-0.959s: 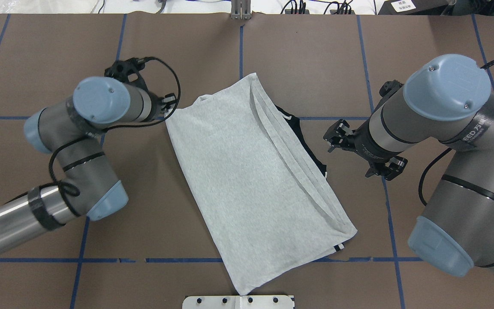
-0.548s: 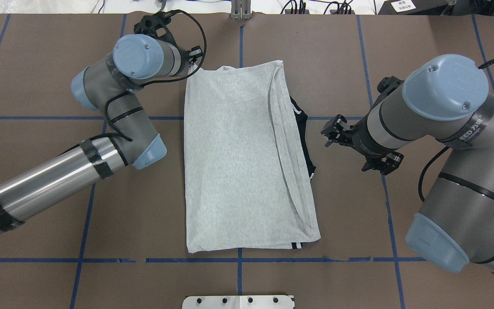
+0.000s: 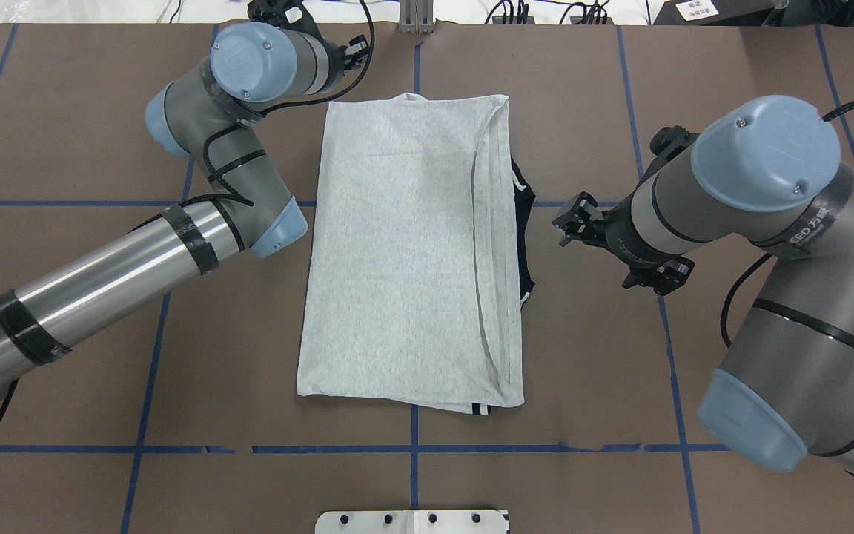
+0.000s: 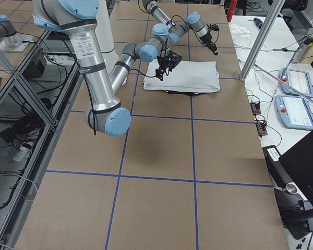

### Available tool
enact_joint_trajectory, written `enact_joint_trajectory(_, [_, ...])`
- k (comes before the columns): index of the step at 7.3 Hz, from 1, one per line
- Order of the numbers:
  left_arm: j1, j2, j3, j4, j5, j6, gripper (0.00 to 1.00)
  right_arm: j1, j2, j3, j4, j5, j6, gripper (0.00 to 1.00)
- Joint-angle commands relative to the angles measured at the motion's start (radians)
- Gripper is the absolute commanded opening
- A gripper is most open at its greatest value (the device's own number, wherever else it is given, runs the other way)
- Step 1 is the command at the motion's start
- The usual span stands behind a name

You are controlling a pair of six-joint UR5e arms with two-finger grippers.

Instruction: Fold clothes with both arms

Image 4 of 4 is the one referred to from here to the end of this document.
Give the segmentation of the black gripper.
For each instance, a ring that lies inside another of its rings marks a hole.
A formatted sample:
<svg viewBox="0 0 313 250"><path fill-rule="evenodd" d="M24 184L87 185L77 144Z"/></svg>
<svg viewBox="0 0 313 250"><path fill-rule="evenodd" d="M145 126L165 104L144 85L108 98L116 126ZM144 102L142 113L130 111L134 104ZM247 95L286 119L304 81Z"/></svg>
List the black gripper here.
<svg viewBox="0 0 313 250"><path fill-rule="evenodd" d="M210 32L207 32L205 35L200 35L199 36L202 44L205 47L208 47L208 49L214 54L214 55L218 55L218 49L217 46L212 42L212 35L210 34Z"/></svg>
<svg viewBox="0 0 313 250"><path fill-rule="evenodd" d="M160 80L163 81L163 75L169 75L172 69L170 67L166 67L166 57L169 54L169 51L161 51L160 55L157 57L159 67L155 70L155 76Z"/></svg>

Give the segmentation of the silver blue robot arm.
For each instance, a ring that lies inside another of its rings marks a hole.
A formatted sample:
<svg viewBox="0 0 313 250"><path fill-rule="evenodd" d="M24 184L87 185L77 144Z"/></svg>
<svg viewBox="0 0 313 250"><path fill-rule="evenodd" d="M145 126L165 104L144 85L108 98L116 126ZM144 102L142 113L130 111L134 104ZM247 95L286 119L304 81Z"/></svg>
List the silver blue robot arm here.
<svg viewBox="0 0 313 250"><path fill-rule="evenodd" d="M168 28L159 23L146 42L126 45L112 71L108 72L95 32L98 10L98 1L33 1L33 20L40 28L69 37L89 92L88 126L95 133L121 136L130 127L131 114L121 106L115 94L137 59L150 63L165 54Z"/></svg>
<svg viewBox="0 0 313 250"><path fill-rule="evenodd" d="M174 15L170 18L158 5L157 1L141 1L146 13L151 14L158 22L168 27L170 40L178 42L189 30L192 30L201 45L207 47L214 55L218 55L216 41L213 41L211 31L219 32L216 24L206 24L201 15L194 11L186 18Z"/></svg>

